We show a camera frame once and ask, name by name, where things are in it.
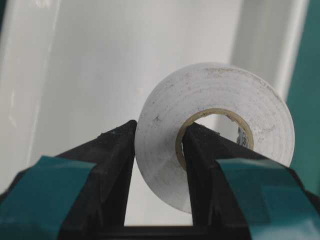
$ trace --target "teal tape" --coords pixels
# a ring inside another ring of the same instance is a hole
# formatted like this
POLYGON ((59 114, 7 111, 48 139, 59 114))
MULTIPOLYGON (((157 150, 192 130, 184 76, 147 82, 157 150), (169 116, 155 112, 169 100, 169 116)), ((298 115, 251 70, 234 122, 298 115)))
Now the teal tape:
POLYGON ((55 240, 94 163, 43 156, 0 205, 0 239, 55 240))
POLYGON ((295 179, 270 159, 219 159, 253 240, 319 240, 320 218, 295 179))

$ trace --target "white tape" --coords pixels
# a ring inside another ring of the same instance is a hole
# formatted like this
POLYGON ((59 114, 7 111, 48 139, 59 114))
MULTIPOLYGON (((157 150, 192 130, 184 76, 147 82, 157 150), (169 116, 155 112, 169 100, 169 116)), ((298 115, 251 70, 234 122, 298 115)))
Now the white tape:
POLYGON ((290 165, 294 152, 294 125, 287 105, 258 76, 218 63, 199 63, 172 73, 156 86, 143 106, 135 134, 135 155, 152 191, 188 213, 187 173, 183 160, 178 161, 176 144, 179 146, 179 134, 183 136, 186 125, 210 113, 236 120, 254 151, 285 166, 290 165))

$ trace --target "white electrical tape roll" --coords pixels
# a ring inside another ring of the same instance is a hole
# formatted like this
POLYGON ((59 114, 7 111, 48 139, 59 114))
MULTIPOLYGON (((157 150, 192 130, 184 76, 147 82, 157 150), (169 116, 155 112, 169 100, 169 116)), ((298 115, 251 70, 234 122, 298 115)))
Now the white electrical tape roll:
POLYGON ((172 73, 143 106, 135 155, 152 191, 188 213, 191 206, 181 140, 188 125, 208 114, 223 114, 236 121, 249 148, 285 166, 290 165, 294 152, 294 125, 287 105, 258 76, 218 63, 199 63, 172 73))

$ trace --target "white background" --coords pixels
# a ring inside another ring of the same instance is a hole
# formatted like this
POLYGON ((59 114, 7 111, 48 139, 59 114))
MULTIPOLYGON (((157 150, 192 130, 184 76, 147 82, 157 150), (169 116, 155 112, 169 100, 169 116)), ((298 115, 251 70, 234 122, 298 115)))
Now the white background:
MULTIPOLYGON (((186 65, 232 63, 285 98, 306 3, 8 1, 0 39, 0 192, 41 155, 138 120, 156 84, 186 65)), ((125 222, 192 220, 156 197, 135 164, 125 222)))

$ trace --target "tape core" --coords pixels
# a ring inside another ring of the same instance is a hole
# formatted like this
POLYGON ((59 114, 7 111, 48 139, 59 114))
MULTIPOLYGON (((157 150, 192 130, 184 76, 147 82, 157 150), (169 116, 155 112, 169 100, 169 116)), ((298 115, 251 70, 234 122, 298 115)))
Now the tape core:
POLYGON ((184 170, 187 169, 186 167, 186 160, 185 160, 185 156, 183 153, 183 146, 182 146, 182 139, 185 135, 186 129, 188 126, 190 126, 191 124, 193 124, 196 120, 200 119, 200 118, 204 118, 206 116, 209 116, 211 114, 217 114, 217 115, 225 115, 227 116, 231 121, 236 122, 239 126, 239 134, 240 133, 244 133, 245 139, 246 139, 246 147, 249 148, 250 150, 254 149, 254 137, 252 134, 252 131, 249 127, 249 125, 247 124, 247 122, 240 117, 238 114, 236 114, 235 112, 232 112, 230 110, 227 109, 223 109, 223 108, 209 108, 209 109, 205 109, 202 111, 199 111, 195 114, 193 114, 192 116, 190 116, 180 127, 179 132, 176 136, 176 140, 175 140, 175 153, 176 153, 176 158, 178 159, 180 165, 182 166, 182 168, 184 170))

